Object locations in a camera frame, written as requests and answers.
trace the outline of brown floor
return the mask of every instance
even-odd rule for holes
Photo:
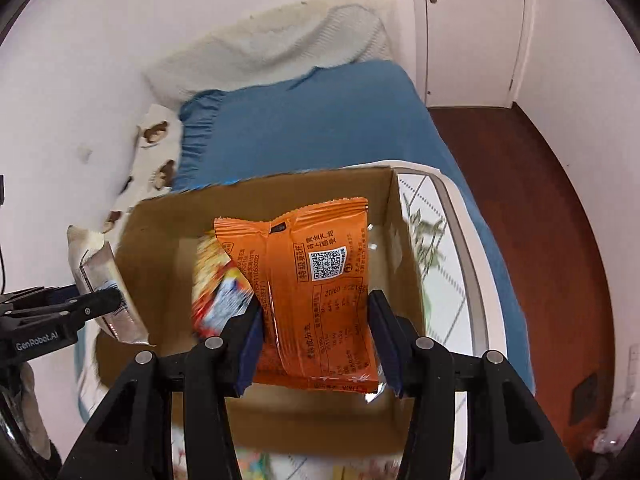
[[[582,205],[519,107],[430,112],[507,263],[527,319],[536,399],[575,456],[606,424],[614,372],[609,292]],[[596,410],[570,426],[572,390],[594,372]]]

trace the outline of barcode label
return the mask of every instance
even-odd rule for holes
[[[329,251],[309,253],[311,263],[311,280],[328,280],[340,276],[344,270],[344,261],[347,259],[347,247],[338,247]]]

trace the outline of blue fitted sheet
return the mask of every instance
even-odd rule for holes
[[[439,168],[464,197],[494,274],[509,361],[533,391],[527,325],[500,250],[402,68],[376,60],[268,86],[204,91],[182,106],[180,120],[174,190],[385,159]]]

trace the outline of snack package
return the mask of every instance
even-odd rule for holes
[[[254,296],[242,272],[231,261],[213,232],[198,244],[191,321],[201,338],[220,335],[226,322],[240,316]]]
[[[148,344],[149,334],[122,281],[104,234],[71,225],[66,230],[66,239],[69,267],[80,294],[117,288],[122,295],[122,303],[115,312],[96,319],[100,328],[123,343]]]
[[[217,218],[216,237],[264,311],[254,381],[375,392],[367,324],[367,200],[309,205],[271,222]]]

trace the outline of door frame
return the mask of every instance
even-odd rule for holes
[[[507,98],[504,102],[505,108],[511,108],[513,102],[518,97],[518,92],[522,86],[522,78],[525,73],[527,61],[529,59],[529,50],[531,45],[532,30],[534,26],[534,10],[536,0],[524,0],[524,9],[522,13],[522,30],[520,31],[520,43],[518,44],[518,52],[516,54],[516,63],[513,67],[513,76],[511,78],[511,87],[508,91]],[[429,55],[429,29],[427,16],[427,0],[414,0],[415,14],[415,67],[416,81],[415,86],[422,99],[426,104],[427,97],[427,66]]]
[[[415,16],[415,89],[423,103],[427,100],[427,0],[414,0]]]
[[[511,108],[513,102],[518,98],[522,79],[529,60],[529,51],[531,47],[531,38],[533,37],[533,27],[535,22],[536,0],[524,0],[524,11],[522,13],[522,31],[520,33],[520,44],[518,46],[518,54],[516,55],[516,64],[513,68],[513,77],[511,78],[511,88],[507,94],[505,107]]]

